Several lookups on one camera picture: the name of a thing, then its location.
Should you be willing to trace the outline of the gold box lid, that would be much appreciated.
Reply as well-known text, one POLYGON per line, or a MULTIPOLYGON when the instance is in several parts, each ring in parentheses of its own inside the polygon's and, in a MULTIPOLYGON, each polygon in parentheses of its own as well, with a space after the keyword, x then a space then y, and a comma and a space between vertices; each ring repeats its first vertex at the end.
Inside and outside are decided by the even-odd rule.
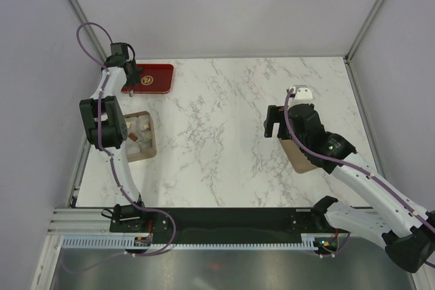
POLYGON ((305 174, 312 170, 316 170, 317 167, 312 164, 308 158, 301 152, 298 146, 293 140, 279 139, 279 142, 290 161, 293 170, 298 174, 305 174))

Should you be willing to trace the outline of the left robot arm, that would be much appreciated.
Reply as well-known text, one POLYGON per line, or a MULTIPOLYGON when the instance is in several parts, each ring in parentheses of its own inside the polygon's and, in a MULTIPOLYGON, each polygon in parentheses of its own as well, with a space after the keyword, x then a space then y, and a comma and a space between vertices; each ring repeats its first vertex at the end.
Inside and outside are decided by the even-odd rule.
POLYGON ((101 80, 92 96, 80 101, 79 108, 88 142, 104 157, 115 192, 115 205, 111 218, 125 219, 134 232, 146 229, 149 217, 143 207, 128 166, 126 140, 128 128, 116 95, 139 71, 134 58, 129 56, 133 47, 117 42, 110 45, 111 55, 101 69, 101 80))

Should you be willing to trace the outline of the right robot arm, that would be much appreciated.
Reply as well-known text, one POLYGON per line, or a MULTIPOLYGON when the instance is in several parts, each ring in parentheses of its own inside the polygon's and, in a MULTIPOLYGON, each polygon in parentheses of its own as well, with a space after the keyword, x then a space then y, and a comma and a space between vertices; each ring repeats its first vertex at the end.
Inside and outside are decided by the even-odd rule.
POLYGON ((312 103, 292 107, 270 105, 264 136, 277 138, 299 174, 322 169, 348 185, 376 211, 378 217, 324 196, 311 209, 311 224, 319 232, 330 228, 364 238, 387 253, 400 268, 415 273, 434 267, 434 213, 400 193, 372 169, 356 148, 337 133, 327 132, 312 103))

